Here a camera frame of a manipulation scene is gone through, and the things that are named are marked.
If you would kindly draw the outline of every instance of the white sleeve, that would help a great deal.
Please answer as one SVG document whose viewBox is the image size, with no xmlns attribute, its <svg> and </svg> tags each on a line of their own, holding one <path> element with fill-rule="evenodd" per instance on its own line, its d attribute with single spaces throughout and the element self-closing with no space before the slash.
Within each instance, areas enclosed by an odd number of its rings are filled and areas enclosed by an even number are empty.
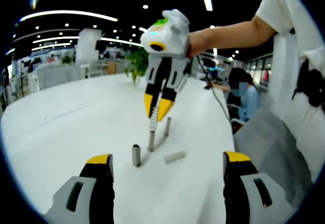
<svg viewBox="0 0 325 224">
<path fill-rule="evenodd" d="M 283 8 L 280 0 L 262 0 L 255 15 L 281 35 L 294 27 L 289 13 Z"/>
</svg>

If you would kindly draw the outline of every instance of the cable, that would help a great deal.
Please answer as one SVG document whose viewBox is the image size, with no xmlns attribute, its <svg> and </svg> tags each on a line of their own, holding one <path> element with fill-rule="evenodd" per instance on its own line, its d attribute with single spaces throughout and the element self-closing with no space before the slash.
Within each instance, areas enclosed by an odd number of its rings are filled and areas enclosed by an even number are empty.
<svg viewBox="0 0 325 224">
<path fill-rule="evenodd" d="M 203 72 L 204 72 L 204 74 L 205 74 L 205 76 L 206 76 L 206 78 L 207 78 L 207 80 L 208 80 L 208 83 L 209 83 L 209 85 L 210 85 L 210 87 L 211 87 L 211 90 L 212 90 L 212 93 L 213 93 L 214 97 L 217 99 L 218 103 L 220 104 L 220 106 L 221 106 L 221 108 L 222 108 L 222 110 L 223 110 L 223 112 L 224 112 L 224 115 L 226 116 L 227 120 L 229 121 L 230 119 L 229 119 L 229 117 L 227 116 L 227 113 L 226 113 L 224 107 L 222 106 L 220 100 L 219 100 L 218 97 L 215 95 L 214 90 L 213 90 L 212 83 L 211 83 L 211 81 L 210 81 L 210 79 L 209 79 L 209 77 L 208 77 L 208 74 L 207 74 L 206 71 L 204 70 L 203 65 L 201 64 L 200 59 L 199 59 L 198 56 L 197 56 L 197 59 L 198 59 L 198 63 L 200 64 L 200 66 L 201 66 L 201 68 L 202 68 L 202 70 L 203 70 Z"/>
</svg>

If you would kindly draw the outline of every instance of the metal cylinder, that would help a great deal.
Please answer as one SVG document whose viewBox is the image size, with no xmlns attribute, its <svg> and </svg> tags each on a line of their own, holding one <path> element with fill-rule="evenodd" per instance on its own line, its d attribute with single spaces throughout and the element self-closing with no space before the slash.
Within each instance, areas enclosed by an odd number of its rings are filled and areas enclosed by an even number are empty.
<svg viewBox="0 0 325 224">
<path fill-rule="evenodd" d="M 186 157 L 186 152 L 184 150 L 179 151 L 175 154 L 171 154 L 165 157 L 165 162 L 166 164 L 170 163 L 170 162 L 174 162 L 177 161 L 178 159 L 182 159 Z"/>
<path fill-rule="evenodd" d="M 139 145 L 135 144 L 132 148 L 132 162 L 135 167 L 141 165 L 141 148 Z"/>
<path fill-rule="evenodd" d="M 155 134 L 154 131 L 150 131 L 150 135 L 149 135 L 149 147 L 148 147 L 148 150 L 149 150 L 150 152 L 153 151 L 153 145 L 154 145 L 154 134 Z"/>
<path fill-rule="evenodd" d="M 171 126 L 172 119 L 170 117 L 167 118 L 166 128 L 165 128 L 165 136 L 168 136 L 169 134 L 169 128 Z"/>
</svg>

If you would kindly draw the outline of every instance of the white tabletop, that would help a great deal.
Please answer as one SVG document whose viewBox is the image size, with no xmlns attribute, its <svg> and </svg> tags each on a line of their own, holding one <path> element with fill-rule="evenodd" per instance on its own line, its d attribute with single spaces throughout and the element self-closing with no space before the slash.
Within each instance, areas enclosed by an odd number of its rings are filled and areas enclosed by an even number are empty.
<svg viewBox="0 0 325 224">
<path fill-rule="evenodd" d="M 234 150 L 231 127 L 205 83 L 189 79 L 176 97 L 170 135 L 148 153 L 145 82 L 124 74 L 71 82 L 11 104 L 1 126 L 17 182 L 41 213 L 86 161 L 113 154 L 115 223 L 225 223 L 222 153 Z M 215 90 L 225 106 L 222 91 Z M 158 123 L 156 143 L 166 118 Z M 147 161 L 132 166 L 132 145 Z M 185 150 L 184 159 L 164 157 Z"/>
</svg>

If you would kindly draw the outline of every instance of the spring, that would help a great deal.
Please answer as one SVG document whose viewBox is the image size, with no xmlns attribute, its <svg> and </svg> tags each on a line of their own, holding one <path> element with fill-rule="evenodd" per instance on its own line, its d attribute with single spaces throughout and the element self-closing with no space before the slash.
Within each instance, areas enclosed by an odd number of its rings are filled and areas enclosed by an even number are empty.
<svg viewBox="0 0 325 224">
<path fill-rule="evenodd" d="M 158 124 L 158 107 L 153 107 L 151 117 L 150 117 L 150 126 L 149 126 L 150 131 L 156 131 L 157 124 Z"/>
</svg>

